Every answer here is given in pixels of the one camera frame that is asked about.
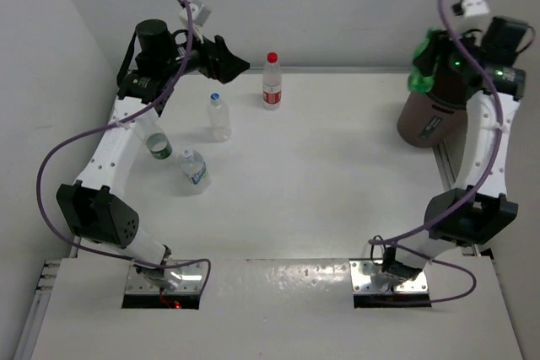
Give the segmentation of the green plastic bottle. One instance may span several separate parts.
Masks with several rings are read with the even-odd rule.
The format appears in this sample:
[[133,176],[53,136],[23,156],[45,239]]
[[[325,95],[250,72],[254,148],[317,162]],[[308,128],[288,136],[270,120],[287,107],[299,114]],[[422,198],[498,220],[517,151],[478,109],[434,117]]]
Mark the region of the green plastic bottle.
[[439,30],[428,29],[423,42],[413,52],[411,72],[408,76],[409,92],[427,94],[433,88],[439,39]]

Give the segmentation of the blue cap clear bottle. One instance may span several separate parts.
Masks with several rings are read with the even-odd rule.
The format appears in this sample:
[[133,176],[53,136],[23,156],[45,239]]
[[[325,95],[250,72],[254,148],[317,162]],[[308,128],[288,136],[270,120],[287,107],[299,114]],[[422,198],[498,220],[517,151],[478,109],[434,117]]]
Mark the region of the blue cap clear bottle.
[[217,142],[227,141],[231,134],[229,106],[218,93],[212,93],[209,97],[208,119],[211,132]]

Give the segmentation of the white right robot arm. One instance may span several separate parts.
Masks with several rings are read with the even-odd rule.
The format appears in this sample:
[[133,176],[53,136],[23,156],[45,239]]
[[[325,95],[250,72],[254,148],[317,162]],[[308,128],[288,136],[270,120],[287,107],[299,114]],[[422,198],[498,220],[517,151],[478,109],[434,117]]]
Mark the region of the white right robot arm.
[[492,19],[469,59],[454,52],[454,69],[467,84],[467,135],[451,188],[431,199],[425,228],[387,244],[378,271],[385,282],[413,280],[426,264],[455,247],[485,244],[516,219],[507,197],[505,161],[512,122],[525,93],[526,73],[513,66],[528,23]]

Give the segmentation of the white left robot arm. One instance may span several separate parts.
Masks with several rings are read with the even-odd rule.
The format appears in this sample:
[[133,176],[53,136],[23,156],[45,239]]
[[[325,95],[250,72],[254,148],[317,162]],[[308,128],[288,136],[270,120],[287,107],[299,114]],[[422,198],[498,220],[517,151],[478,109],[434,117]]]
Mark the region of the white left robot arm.
[[209,40],[187,30],[182,34],[186,40],[178,44],[162,20],[136,25],[117,74],[110,127],[77,179],[57,191],[57,203],[75,236],[105,244],[147,268],[164,265],[170,249],[143,230],[138,213],[122,198],[141,146],[152,142],[156,159],[172,154],[157,126],[170,97],[167,84],[178,72],[194,71],[227,84],[250,67],[220,35]]

